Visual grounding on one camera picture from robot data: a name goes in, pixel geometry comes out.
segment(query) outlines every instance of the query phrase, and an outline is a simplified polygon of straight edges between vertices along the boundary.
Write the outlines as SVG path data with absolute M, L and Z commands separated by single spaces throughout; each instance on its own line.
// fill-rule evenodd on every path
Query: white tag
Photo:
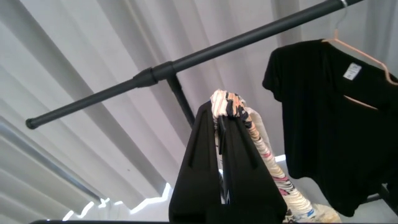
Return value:
M 361 66 L 355 64 L 355 63 L 351 63 L 351 65 L 349 65 L 347 72 L 344 73 L 343 77 L 347 78 L 349 80 L 353 80 L 356 75 L 359 73 L 359 71 L 361 70 Z

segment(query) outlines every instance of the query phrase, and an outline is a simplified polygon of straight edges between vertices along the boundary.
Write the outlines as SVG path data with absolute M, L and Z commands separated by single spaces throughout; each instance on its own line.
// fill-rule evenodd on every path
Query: hanger hook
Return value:
M 347 16 L 347 7 L 348 7 L 347 1 L 346 1 L 346 0 L 340 0 L 340 1 L 341 1 L 341 3 L 343 3 L 343 5 L 344 5 L 344 15 L 343 15 L 343 17 L 341 17 L 341 18 L 339 19 L 339 21 L 336 23 L 335 29 L 338 28 L 340 22 L 342 22 L 342 21 L 345 19 L 345 17 Z

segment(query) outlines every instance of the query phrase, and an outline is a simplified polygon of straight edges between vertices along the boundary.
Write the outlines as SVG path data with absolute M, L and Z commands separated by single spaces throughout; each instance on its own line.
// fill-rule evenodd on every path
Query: clothes rack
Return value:
M 360 1 L 362 0 L 346 0 L 348 6 Z M 296 12 L 287 17 L 281 18 L 277 21 L 271 22 L 262 27 L 230 38 L 218 44 L 212 45 L 203 50 L 182 57 L 178 60 L 165 62 L 153 68 L 147 68 L 128 81 L 122 82 L 108 89 L 87 96 L 86 98 L 58 108 L 56 110 L 50 111 L 36 118 L 29 118 L 25 122 L 26 126 L 30 129 L 35 129 L 55 119 L 62 118 L 68 114 L 74 113 L 78 110 L 82 110 L 88 106 L 102 102 L 134 88 L 152 86 L 157 84 L 161 80 L 167 80 L 167 83 L 172 89 L 186 119 L 188 120 L 188 123 L 192 127 L 195 117 L 182 91 L 181 84 L 177 78 L 178 72 L 196 66 L 200 63 L 206 62 L 208 60 L 214 59 L 218 56 L 227 54 L 234 50 L 240 49 L 249 44 L 253 44 L 265 38 L 279 34 L 283 31 L 297 27 L 304 23 L 310 22 L 314 19 L 335 12 L 343 7 L 344 5 L 341 3 L 340 0 L 326 0 L 320 4 Z M 398 215 L 397 205 L 394 205 L 391 202 L 388 193 L 386 192 L 386 189 L 384 187 L 382 187 L 381 192 L 382 193 L 380 195 L 382 195 L 382 198 Z M 379 196 L 370 198 L 369 201 L 374 201 L 378 199 L 380 199 Z

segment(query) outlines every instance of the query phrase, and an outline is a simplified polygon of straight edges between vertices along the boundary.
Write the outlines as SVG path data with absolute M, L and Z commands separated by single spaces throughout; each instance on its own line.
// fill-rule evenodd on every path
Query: pink hanger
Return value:
M 389 73 L 389 71 L 388 71 L 388 68 L 387 68 L 387 66 L 386 66 L 384 63 L 380 62 L 379 60 L 375 59 L 374 57 L 372 57 L 372 56 L 370 56 L 370 55 L 364 53 L 363 51 L 358 50 L 358 49 L 356 49 L 356 48 L 354 48 L 354 47 L 352 47 L 352 46 L 350 46 L 350 45 L 348 45 L 348 44 L 346 44 L 346 43 L 344 43 L 343 41 L 341 41 L 341 40 L 338 39 L 338 24 L 346 17 L 346 15 L 347 15 L 347 7 L 348 7 L 346 0 L 341 0 L 341 2 L 344 4 L 344 7 L 345 7 L 345 14 L 344 14 L 344 16 L 337 22 L 336 29 L 335 29 L 335 36 L 334 36 L 333 39 L 325 39 L 325 40 L 322 40 L 322 42 L 336 42 L 336 43 L 341 44 L 342 46 L 344 46 L 344 47 L 346 47 L 346 48 L 348 48 L 348 49 L 350 49 L 350 50 L 353 50 L 353 51 L 355 51 L 355 52 L 357 52 L 357 53 L 359 53 L 359 54 L 361 54 L 361 55 L 363 55 L 363 56 L 369 58 L 370 60 L 376 62 L 377 64 L 379 64 L 379 65 L 384 69 L 384 74 L 385 74 L 385 76 L 386 76 L 386 80 L 387 80 L 389 83 L 398 86 L 398 83 L 396 83 L 396 82 L 394 82 L 394 81 L 391 80 L 391 76 L 390 76 L 390 73 Z M 377 110 L 377 108 L 375 108 L 375 107 L 373 107 L 373 106 L 370 106 L 370 105 L 368 105 L 368 104 L 366 104 L 366 103 L 360 102 L 360 101 L 358 101 L 358 100 L 355 100 L 355 99 L 353 99 L 353 98 L 351 98 L 351 97 L 349 97 L 349 96 L 346 96 L 346 95 L 345 95 L 345 97 L 346 97 L 347 99 L 349 99 L 349 100 L 352 100 L 352 101 L 355 102 L 355 103 L 359 103 L 359 104 L 361 104 L 361 105 L 363 105 L 363 106 L 367 106 L 367 107 L 369 107 L 369 108 L 373 108 L 373 109 L 376 109 L 376 110 Z

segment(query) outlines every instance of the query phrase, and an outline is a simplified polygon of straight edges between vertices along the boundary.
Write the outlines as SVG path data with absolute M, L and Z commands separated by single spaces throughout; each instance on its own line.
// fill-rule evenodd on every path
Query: multicolored cloth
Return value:
M 271 146 L 269 144 L 265 128 L 262 129 L 263 134 L 260 135 L 248 111 L 256 113 L 258 116 L 259 114 L 253 109 L 247 108 L 244 100 L 239 95 L 223 90 L 216 90 L 210 99 L 215 129 L 217 129 L 218 116 L 239 117 L 245 124 L 245 127 L 251 139 L 253 140 L 254 145 L 259 151 L 262 160 L 268 168 L 268 171 L 274 179 L 280 194 L 283 196 L 287 204 L 288 210 L 285 217 L 285 222 L 341 222 L 339 215 L 331 207 L 326 205 L 312 204 L 295 188 L 294 184 L 289 180 L 289 178 L 276 163 L 275 157 L 271 151 Z M 215 139 L 216 150 L 218 151 L 217 131 L 215 132 Z M 218 167 L 222 170 L 221 155 L 218 155 L 218 162 Z

